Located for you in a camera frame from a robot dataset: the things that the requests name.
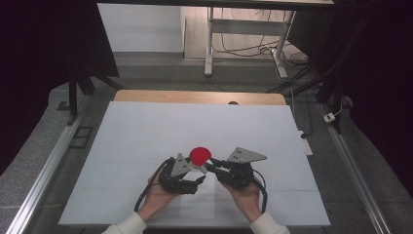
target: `metal bracket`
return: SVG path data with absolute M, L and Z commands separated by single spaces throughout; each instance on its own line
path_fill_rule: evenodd
M 175 163 L 173 164 L 172 172 L 170 176 L 175 177 L 175 176 L 180 176 L 182 174 L 186 174 L 191 172 L 191 166 L 186 162 L 185 158 L 182 156 L 182 154 L 178 154 L 176 156 Z
M 228 162 L 245 164 L 267 159 L 267 156 L 244 148 L 237 147 L 228 157 Z

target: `human hand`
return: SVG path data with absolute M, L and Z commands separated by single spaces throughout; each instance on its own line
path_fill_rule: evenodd
M 249 186 L 237 190 L 230 185 L 221 183 L 232 195 L 235 204 L 243 215 L 248 219 L 249 223 L 254 222 L 261 216 L 259 210 L 259 188 L 250 183 Z
M 142 207 L 137 211 L 137 214 L 146 223 L 151 219 L 153 215 L 163 210 L 175 197 L 179 194 L 172 194 L 167 192 L 158 181 L 158 175 L 156 175 L 149 192 L 146 194 L 145 202 Z

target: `wooden edge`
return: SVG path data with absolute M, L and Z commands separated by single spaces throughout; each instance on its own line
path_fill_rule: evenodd
M 286 105 L 285 98 L 280 94 L 188 91 L 121 90 L 116 93 L 114 100 L 209 104 L 228 104 L 230 101 L 235 101 L 247 105 Z

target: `white sleeve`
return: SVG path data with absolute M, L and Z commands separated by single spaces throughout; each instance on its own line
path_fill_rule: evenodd
M 109 226 L 102 234 L 135 234 L 146 229 L 146 223 L 137 213 L 132 213 L 118 225 Z
M 277 224 L 268 212 L 258 217 L 249 227 L 254 234 L 289 234 L 288 229 Z

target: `red ball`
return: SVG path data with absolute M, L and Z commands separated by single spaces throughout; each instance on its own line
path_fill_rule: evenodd
M 209 150 L 204 147 L 194 148 L 191 153 L 189 153 L 192 164 L 197 167 L 202 166 L 208 159 L 210 159 L 210 156 L 211 154 Z

